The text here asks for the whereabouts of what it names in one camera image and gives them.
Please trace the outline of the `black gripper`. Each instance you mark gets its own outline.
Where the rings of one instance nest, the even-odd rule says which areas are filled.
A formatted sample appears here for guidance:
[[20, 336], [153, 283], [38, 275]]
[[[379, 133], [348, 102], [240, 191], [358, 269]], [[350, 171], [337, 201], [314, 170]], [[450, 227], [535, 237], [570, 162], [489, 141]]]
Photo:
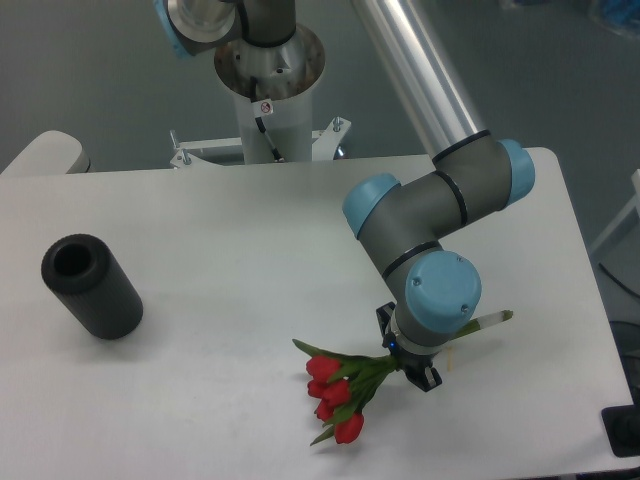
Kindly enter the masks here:
[[419, 346], [403, 335], [396, 335], [391, 320], [396, 304], [388, 302], [376, 309], [376, 317], [383, 338], [382, 346], [397, 358], [406, 378], [423, 392], [429, 392], [442, 384], [442, 378], [433, 367], [436, 351]]

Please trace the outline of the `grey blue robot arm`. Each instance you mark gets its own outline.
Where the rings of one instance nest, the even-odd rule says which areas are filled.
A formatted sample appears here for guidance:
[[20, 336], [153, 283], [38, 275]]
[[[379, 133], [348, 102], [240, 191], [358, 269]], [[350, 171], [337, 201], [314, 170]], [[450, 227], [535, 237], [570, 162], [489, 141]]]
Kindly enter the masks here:
[[[498, 141], [466, 98], [426, 14], [415, 1], [353, 5], [430, 154], [434, 169], [410, 183], [378, 174], [355, 186], [343, 213], [393, 295], [378, 323], [384, 346], [424, 391], [441, 382], [434, 356], [465, 327], [481, 296], [473, 264], [443, 237], [521, 200], [535, 167], [512, 140]], [[179, 56], [214, 52], [216, 75], [235, 101], [248, 164], [332, 155], [314, 137], [313, 87], [325, 65], [318, 37], [292, 1], [158, 1]]]

